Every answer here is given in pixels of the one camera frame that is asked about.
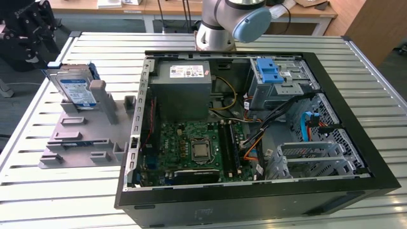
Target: barcode sticker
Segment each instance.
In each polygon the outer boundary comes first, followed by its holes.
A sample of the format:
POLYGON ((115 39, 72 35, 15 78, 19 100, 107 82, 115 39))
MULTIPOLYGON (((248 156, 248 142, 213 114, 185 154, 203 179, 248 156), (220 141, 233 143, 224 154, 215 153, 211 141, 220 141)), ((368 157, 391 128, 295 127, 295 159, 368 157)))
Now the barcode sticker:
POLYGON ((244 109, 248 110, 249 109, 249 102, 244 102, 244 109))
POLYGON ((169 68, 169 78, 204 77, 203 65, 173 65, 169 68))
POLYGON ((256 165, 256 171, 263 175, 263 167, 259 164, 256 165))
POLYGON ((137 10, 123 10, 124 13, 141 13, 141 11, 137 10))
POLYGON ((280 72, 280 76, 291 76, 289 72, 280 72))

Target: blue plastic clip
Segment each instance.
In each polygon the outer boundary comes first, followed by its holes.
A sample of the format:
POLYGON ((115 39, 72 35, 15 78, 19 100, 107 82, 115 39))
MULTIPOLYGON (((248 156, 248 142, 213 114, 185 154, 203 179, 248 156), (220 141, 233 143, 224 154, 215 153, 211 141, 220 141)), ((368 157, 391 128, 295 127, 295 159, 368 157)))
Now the blue plastic clip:
POLYGON ((272 59, 259 58, 257 69, 263 78, 263 83, 283 83, 284 79, 279 74, 279 66, 272 59))

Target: slotted metal table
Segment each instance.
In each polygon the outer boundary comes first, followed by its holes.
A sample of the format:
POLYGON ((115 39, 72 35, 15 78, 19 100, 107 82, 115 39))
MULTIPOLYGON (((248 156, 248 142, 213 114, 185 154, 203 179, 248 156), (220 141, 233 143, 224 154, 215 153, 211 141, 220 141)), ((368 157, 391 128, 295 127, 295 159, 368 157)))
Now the slotted metal table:
MULTIPOLYGON (((352 42, 340 37, 263 36, 239 51, 314 52, 339 88, 402 188, 332 215, 189 228, 301 229, 407 227, 407 104, 352 42)), ((92 60, 113 98, 137 95, 144 50, 193 50, 189 34, 81 33, 59 60, 92 60)), ((37 168, 59 119, 60 94, 45 80, 0 156, 1 228, 139 228, 113 208, 119 167, 37 168)))

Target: desk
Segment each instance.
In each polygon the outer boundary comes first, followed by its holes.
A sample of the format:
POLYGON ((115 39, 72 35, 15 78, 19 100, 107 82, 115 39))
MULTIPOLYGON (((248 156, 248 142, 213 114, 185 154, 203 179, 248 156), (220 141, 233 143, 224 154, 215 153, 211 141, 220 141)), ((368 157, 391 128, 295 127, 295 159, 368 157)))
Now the desk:
MULTIPOLYGON (((183 2, 177 0, 160 1, 164 20, 185 20, 183 2)), ((201 20, 203 4, 189 2, 191 19, 201 20)), ((301 7, 295 5, 291 9, 291 22, 292 23, 316 23, 312 36, 323 36, 330 22, 336 18, 338 14, 328 6, 324 11, 316 10, 314 7, 301 7)), ((152 21, 160 20, 160 8, 156 0, 148 0, 144 8, 144 23, 147 32, 153 32, 152 21)), ((288 13, 280 18, 272 19, 272 22, 288 22, 288 13)))
MULTIPOLYGON (((314 52, 398 178, 402 188, 335 214, 259 220, 195 229, 406 228, 407 105, 352 42, 340 37, 269 36, 236 43, 239 51, 314 52)), ((92 60, 116 100, 137 96, 145 50, 193 50, 192 34, 88 33, 69 38, 59 60, 92 60)), ((0 227, 140 229, 113 208, 119 166, 37 168, 61 95, 45 79, 0 155, 0 227)))
POLYGON ((79 19, 143 19, 147 0, 140 5, 97 9, 97 0, 48 0, 56 18, 79 19))
MULTIPOLYGON (((51 7, 56 18, 81 18, 81 19, 141 19, 144 20, 145 32, 153 32, 153 20, 160 20, 160 9, 156 0, 143 0, 139 6, 123 5, 121 8, 97 9, 97 0, 49 0, 51 7)), ((161 0, 164 20, 184 20, 184 8, 181 1, 161 0)), ((203 4, 189 2, 191 19, 201 20, 203 4)), ((314 9, 314 7, 304 8, 295 5, 291 8, 291 22, 292 23, 316 23, 312 35, 322 36, 330 25, 332 18, 338 14, 331 7, 324 11, 314 9)), ((288 14, 272 20, 272 22, 288 22, 288 14)))

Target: hard drive label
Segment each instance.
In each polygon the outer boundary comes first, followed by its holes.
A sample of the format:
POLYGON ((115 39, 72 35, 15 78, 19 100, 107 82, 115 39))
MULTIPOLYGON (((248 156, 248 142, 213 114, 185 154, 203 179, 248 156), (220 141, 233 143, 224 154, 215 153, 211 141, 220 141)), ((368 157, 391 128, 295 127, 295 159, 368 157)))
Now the hard drive label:
POLYGON ((60 80, 60 83, 75 105, 83 108, 92 108, 92 106, 96 106, 96 100, 88 90, 88 83, 85 80, 60 80))

